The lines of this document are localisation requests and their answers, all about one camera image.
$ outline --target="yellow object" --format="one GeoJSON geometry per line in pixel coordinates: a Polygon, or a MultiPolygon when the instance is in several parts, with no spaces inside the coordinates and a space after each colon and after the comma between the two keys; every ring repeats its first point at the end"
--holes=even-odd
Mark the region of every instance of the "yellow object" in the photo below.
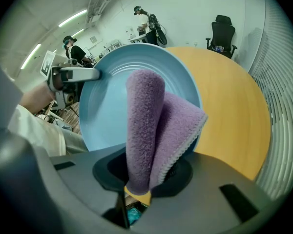
{"type": "MultiPolygon", "coordinates": [[[[259,87],[241,66],[219,53],[194,47],[167,50],[192,73],[209,116],[195,151],[218,158],[253,180],[271,135],[268,106],[259,87]]],[[[132,196],[150,204],[150,193],[132,196]]]]}

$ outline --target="microfiber cloth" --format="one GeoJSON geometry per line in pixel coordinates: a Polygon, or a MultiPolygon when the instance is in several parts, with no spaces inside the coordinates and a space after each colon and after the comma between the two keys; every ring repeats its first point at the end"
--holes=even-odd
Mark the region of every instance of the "microfiber cloth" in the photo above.
{"type": "Polygon", "coordinates": [[[170,92],[165,82],[149,70],[133,72],[127,88],[126,159],[127,189],[147,193],[165,176],[201,133],[207,115],[170,92]]]}
{"type": "Polygon", "coordinates": [[[203,110],[170,92],[157,126],[149,189],[162,184],[166,174],[199,136],[208,116],[203,110]]]}
{"type": "Polygon", "coordinates": [[[165,82],[153,71],[138,70],[129,76],[126,89],[126,159],[129,177],[126,187],[135,195],[143,195],[148,192],[165,82]]]}

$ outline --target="ceiling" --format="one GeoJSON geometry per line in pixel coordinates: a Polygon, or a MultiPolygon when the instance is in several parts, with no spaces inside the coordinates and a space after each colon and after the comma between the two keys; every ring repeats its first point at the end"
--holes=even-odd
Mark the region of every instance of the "ceiling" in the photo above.
{"type": "Polygon", "coordinates": [[[0,23],[0,64],[3,70],[13,78],[17,77],[26,57],[40,43],[41,47],[27,64],[39,66],[31,69],[36,72],[45,52],[61,47],[64,35],[91,26],[86,24],[86,18],[99,11],[102,4],[106,4],[106,0],[16,0],[0,23]],[[86,14],[58,27],[87,8],[90,10],[86,14]]]}

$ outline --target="black office chair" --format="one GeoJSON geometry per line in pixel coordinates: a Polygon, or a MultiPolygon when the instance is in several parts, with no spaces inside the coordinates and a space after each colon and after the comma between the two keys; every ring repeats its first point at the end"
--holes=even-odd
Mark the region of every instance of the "black office chair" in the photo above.
{"type": "Polygon", "coordinates": [[[235,32],[235,27],[232,26],[231,19],[226,16],[218,15],[216,21],[211,23],[211,27],[213,29],[213,39],[209,45],[210,38],[206,38],[207,49],[217,52],[216,47],[221,46],[224,51],[218,53],[231,59],[234,51],[237,49],[235,45],[232,45],[233,50],[231,52],[231,40],[235,32]]]}

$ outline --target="ceiling light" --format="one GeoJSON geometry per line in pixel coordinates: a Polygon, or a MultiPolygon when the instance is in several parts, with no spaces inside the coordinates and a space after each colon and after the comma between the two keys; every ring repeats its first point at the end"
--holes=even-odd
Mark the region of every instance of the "ceiling light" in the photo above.
{"type": "Polygon", "coordinates": [[[79,13],[73,15],[73,16],[70,17],[69,19],[67,19],[67,20],[65,20],[64,22],[62,22],[61,24],[59,24],[59,27],[62,27],[62,26],[63,26],[64,24],[66,24],[67,22],[71,21],[72,19],[74,19],[74,18],[76,18],[77,16],[80,16],[80,15],[86,13],[86,12],[87,12],[87,10],[83,10],[83,11],[81,11],[81,12],[79,12],[79,13]]]}
{"type": "Polygon", "coordinates": [[[24,64],[22,65],[21,69],[23,69],[26,64],[29,62],[29,60],[31,59],[31,57],[33,56],[33,54],[37,51],[37,49],[39,49],[39,47],[41,46],[41,44],[38,44],[36,46],[36,48],[34,48],[34,50],[29,54],[29,56],[27,57],[27,59],[25,60],[24,64]]]}
{"type": "Polygon", "coordinates": [[[84,31],[84,29],[81,29],[80,31],[76,32],[75,34],[72,35],[72,37],[76,36],[78,33],[80,33],[81,31],[84,31]]]}

